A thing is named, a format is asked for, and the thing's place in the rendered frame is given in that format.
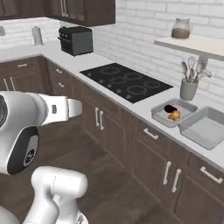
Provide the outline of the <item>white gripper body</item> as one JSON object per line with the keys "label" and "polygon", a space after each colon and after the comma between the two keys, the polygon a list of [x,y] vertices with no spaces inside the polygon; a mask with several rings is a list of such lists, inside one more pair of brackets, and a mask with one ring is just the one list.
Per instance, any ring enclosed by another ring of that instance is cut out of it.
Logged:
{"label": "white gripper body", "polygon": [[68,99],[69,117],[73,118],[82,114],[82,102],[74,99]]}

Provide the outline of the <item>dark avocado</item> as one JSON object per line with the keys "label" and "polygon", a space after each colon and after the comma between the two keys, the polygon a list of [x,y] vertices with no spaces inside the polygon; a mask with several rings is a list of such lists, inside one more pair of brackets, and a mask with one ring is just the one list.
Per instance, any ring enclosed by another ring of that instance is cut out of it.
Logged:
{"label": "dark avocado", "polygon": [[177,109],[174,108],[172,105],[166,105],[164,107],[164,111],[167,112],[167,113],[172,113],[173,111],[176,111]]}

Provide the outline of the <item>golden chicken drumstick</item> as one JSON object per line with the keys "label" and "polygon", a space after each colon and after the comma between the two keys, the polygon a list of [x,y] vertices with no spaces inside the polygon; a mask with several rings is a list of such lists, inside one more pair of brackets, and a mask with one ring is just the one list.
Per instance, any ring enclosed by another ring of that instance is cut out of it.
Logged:
{"label": "golden chicken drumstick", "polygon": [[172,119],[173,121],[176,121],[177,119],[180,118],[180,111],[179,111],[179,110],[175,110],[175,111],[171,112],[171,113],[168,115],[168,118],[169,118],[169,119]]}

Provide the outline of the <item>grey tupperware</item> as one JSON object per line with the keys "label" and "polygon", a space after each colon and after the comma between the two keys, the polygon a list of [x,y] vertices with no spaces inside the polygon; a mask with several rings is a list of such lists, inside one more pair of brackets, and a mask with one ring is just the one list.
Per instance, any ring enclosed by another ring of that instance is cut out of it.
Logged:
{"label": "grey tupperware", "polygon": [[209,151],[224,141],[224,113],[215,108],[196,111],[178,127],[181,135]]}
{"label": "grey tupperware", "polygon": [[[174,108],[180,111],[180,118],[176,121],[168,118],[170,113],[165,112],[164,107],[166,105],[172,105]],[[182,101],[180,99],[171,99],[166,101],[160,105],[157,105],[155,108],[151,110],[151,117],[158,122],[162,123],[164,126],[168,128],[174,128],[179,123],[184,121],[187,117],[191,116],[198,108],[195,105],[187,101]]]}

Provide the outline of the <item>dark wood drawer front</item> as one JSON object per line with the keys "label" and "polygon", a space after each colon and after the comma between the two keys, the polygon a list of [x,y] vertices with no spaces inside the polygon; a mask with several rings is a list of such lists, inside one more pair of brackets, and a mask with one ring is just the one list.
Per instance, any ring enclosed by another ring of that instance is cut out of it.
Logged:
{"label": "dark wood drawer front", "polygon": [[[27,64],[25,67],[18,67],[21,64]],[[16,59],[0,63],[0,75],[5,77],[14,76],[18,73],[34,71],[38,68],[38,58],[31,57],[25,59]]]}
{"label": "dark wood drawer front", "polygon": [[[172,140],[168,135],[164,134],[160,129],[155,129],[150,123],[143,122],[140,119],[135,120],[135,128],[143,142],[156,153],[170,160],[175,160],[181,165],[187,164],[190,152]],[[145,134],[144,129],[146,128],[151,134],[158,135],[158,140]]]}
{"label": "dark wood drawer front", "polygon": [[[208,176],[200,171],[202,166],[206,167],[206,170],[212,173],[216,178],[223,178],[223,182],[219,185],[218,183],[211,180]],[[207,161],[201,158],[191,155],[188,163],[188,169],[191,171],[196,180],[207,189],[213,196],[217,197],[224,203],[224,170],[219,170],[215,166],[209,164]]]}
{"label": "dark wood drawer front", "polygon": [[[56,64],[53,64],[52,62],[48,63],[49,68],[49,74],[52,84],[58,85],[59,82],[63,84],[65,87],[67,87],[70,83],[70,75],[68,72],[66,72],[61,67],[57,66]],[[56,69],[59,69],[62,71],[62,73],[58,73]]]}
{"label": "dark wood drawer front", "polygon": [[73,97],[73,91],[71,88],[71,83],[67,87],[59,87],[58,85],[52,84],[52,93],[54,95],[63,95],[67,96],[68,98]]}

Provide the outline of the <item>black hob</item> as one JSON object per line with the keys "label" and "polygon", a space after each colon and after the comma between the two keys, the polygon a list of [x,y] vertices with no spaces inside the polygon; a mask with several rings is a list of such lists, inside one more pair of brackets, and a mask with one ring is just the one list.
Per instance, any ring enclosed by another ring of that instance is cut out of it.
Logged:
{"label": "black hob", "polygon": [[167,83],[117,63],[98,66],[81,73],[131,103],[172,88]]}

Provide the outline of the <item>white paper towel roll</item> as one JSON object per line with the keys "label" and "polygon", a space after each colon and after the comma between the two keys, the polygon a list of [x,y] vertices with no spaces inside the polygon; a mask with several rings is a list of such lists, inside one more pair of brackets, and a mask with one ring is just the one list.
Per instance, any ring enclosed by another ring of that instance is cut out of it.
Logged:
{"label": "white paper towel roll", "polygon": [[42,34],[41,30],[38,26],[34,26],[31,28],[33,40],[34,40],[34,45],[35,46],[42,46],[44,44],[43,39],[42,39]]}

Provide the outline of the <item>dark wood upper cupboards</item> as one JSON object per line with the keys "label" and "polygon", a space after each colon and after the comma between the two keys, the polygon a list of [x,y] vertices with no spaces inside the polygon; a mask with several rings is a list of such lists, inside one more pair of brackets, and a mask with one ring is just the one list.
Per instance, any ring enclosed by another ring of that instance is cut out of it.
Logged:
{"label": "dark wood upper cupboards", "polygon": [[52,18],[86,27],[116,22],[116,0],[0,0],[0,20]]}

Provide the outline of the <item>grey utensil pot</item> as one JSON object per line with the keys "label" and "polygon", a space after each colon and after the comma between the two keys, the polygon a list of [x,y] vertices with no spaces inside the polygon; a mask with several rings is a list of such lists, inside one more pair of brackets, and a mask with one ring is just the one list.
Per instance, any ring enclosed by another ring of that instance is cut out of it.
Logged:
{"label": "grey utensil pot", "polygon": [[191,101],[196,94],[197,88],[198,82],[190,83],[183,79],[180,85],[180,98],[184,101]]}

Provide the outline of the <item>grey spoon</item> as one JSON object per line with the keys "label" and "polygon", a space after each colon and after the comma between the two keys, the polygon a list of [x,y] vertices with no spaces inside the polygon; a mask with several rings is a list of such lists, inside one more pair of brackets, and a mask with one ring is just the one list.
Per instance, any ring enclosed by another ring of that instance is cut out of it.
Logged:
{"label": "grey spoon", "polygon": [[184,61],[181,62],[181,69],[182,69],[182,73],[185,76],[185,81],[188,82],[188,77],[187,77],[187,65]]}

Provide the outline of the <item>metal whisk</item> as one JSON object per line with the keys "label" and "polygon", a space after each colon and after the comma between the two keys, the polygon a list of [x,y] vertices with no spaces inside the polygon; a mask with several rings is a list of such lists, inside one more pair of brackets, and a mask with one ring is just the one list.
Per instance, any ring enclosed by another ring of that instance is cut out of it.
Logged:
{"label": "metal whisk", "polygon": [[188,59],[188,67],[189,67],[189,82],[193,82],[193,76],[194,76],[194,66],[196,64],[196,59],[193,56],[190,56]]}

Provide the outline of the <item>glass jar with brown contents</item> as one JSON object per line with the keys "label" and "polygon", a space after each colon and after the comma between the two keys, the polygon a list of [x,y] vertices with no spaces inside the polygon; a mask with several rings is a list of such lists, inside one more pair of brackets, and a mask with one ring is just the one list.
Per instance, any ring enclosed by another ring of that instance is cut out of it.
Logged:
{"label": "glass jar with brown contents", "polygon": [[176,18],[171,30],[171,36],[175,39],[188,39],[190,36],[190,19]]}

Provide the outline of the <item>grey spatula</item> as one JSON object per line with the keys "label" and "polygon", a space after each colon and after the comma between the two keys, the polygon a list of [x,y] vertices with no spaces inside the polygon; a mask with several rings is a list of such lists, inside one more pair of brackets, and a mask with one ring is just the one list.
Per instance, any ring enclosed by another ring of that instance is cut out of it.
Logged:
{"label": "grey spatula", "polygon": [[195,76],[194,82],[198,82],[202,78],[204,68],[205,68],[205,64],[203,62],[197,65],[196,67],[197,74]]}

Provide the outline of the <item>grey ladle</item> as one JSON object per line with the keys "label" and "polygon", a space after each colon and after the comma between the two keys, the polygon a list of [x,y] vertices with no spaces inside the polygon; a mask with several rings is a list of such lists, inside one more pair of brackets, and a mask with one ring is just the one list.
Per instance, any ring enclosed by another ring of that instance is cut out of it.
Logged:
{"label": "grey ladle", "polygon": [[201,75],[199,77],[199,80],[201,80],[202,78],[204,77],[208,77],[208,78],[211,78],[212,77],[212,73],[207,70],[207,69],[204,69],[202,72],[201,72]]}

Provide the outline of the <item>white wall shelf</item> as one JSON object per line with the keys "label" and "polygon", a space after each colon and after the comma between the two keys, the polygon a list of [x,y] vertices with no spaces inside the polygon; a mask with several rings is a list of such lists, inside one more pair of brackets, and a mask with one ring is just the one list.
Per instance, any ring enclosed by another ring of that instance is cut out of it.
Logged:
{"label": "white wall shelf", "polygon": [[191,34],[187,39],[172,37],[158,38],[154,44],[199,55],[199,61],[207,65],[209,59],[224,61],[224,39]]}

